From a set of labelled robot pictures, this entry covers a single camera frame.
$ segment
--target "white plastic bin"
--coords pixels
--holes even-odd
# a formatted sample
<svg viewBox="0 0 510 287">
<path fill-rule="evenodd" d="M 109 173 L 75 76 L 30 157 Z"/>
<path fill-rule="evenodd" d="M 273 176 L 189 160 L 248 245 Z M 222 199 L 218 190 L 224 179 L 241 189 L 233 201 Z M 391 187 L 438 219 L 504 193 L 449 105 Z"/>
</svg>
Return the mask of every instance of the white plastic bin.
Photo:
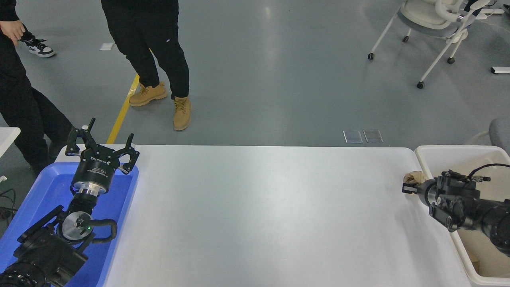
<svg viewBox="0 0 510 287">
<path fill-rule="evenodd" d="M 420 165 L 429 178 L 453 170 L 468 175 L 472 170 L 489 163 L 510 164 L 510 157 L 494 146 L 420 146 L 415 150 Z M 476 184 L 480 198 L 503 201 L 510 199 L 510 169 L 491 166 L 476 173 L 491 177 L 490 182 Z M 468 277 L 481 286 L 510 286 L 510 257 L 499 252 L 490 240 L 479 231 L 458 230 L 451 234 Z M 476 273 L 466 250 L 478 257 Z"/>
</svg>

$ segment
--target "white desk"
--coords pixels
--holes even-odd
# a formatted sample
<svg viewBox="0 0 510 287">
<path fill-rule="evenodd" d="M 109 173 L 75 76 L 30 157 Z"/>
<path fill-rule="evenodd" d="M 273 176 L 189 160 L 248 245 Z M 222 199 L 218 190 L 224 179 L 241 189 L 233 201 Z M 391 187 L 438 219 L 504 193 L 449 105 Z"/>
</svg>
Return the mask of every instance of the white desk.
<svg viewBox="0 0 510 287">
<path fill-rule="evenodd" d="M 7 148 L 14 142 L 20 131 L 19 128 L 0 127 L 0 157 L 4 155 Z"/>
<path fill-rule="evenodd" d="M 136 149 L 105 286 L 470 286 L 448 231 L 401 192 L 421 170 L 409 149 Z"/>
</svg>

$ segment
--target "black jacket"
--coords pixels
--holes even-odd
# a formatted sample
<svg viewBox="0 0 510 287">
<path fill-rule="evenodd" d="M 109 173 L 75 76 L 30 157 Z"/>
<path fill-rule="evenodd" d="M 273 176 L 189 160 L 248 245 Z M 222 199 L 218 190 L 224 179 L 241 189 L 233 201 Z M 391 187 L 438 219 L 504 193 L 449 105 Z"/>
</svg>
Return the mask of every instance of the black jacket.
<svg viewBox="0 0 510 287">
<path fill-rule="evenodd" d="M 18 21 L 15 6 L 16 0 L 0 0 L 0 21 Z"/>
</svg>

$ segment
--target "crumpled paper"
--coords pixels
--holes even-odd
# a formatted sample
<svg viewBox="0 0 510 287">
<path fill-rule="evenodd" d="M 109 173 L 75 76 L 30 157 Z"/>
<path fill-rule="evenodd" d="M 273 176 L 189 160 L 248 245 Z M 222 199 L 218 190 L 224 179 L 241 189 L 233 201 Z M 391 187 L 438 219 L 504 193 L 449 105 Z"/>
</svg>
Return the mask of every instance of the crumpled paper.
<svg viewBox="0 0 510 287">
<path fill-rule="evenodd" d="M 406 173 L 403 181 L 404 183 L 422 184 L 426 181 L 426 178 L 423 172 L 415 171 Z"/>
</svg>

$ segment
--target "yellow floor line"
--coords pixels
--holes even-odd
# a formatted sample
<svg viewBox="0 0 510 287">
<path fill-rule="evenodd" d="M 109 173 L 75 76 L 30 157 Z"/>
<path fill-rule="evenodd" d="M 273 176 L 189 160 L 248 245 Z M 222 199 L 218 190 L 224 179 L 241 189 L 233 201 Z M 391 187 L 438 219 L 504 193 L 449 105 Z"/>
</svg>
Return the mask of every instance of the yellow floor line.
<svg viewBox="0 0 510 287">
<path fill-rule="evenodd" d="M 117 135 L 120 130 L 120 126 L 122 126 L 122 122 L 124 122 L 124 118 L 126 116 L 126 113 L 128 112 L 129 98 L 135 93 L 136 88 L 138 87 L 139 79 L 140 79 L 140 77 L 138 75 L 136 75 L 135 79 L 133 80 L 133 83 L 131 84 L 131 88 L 129 89 L 129 92 L 127 93 L 124 104 L 122 105 L 122 108 L 120 109 L 119 116 L 117 117 L 117 120 L 115 121 L 115 124 L 113 125 L 112 131 L 110 132 L 110 136 L 108 137 L 108 140 L 106 141 L 106 143 L 108 145 L 113 144 L 115 142 L 115 139 L 117 138 Z"/>
</svg>

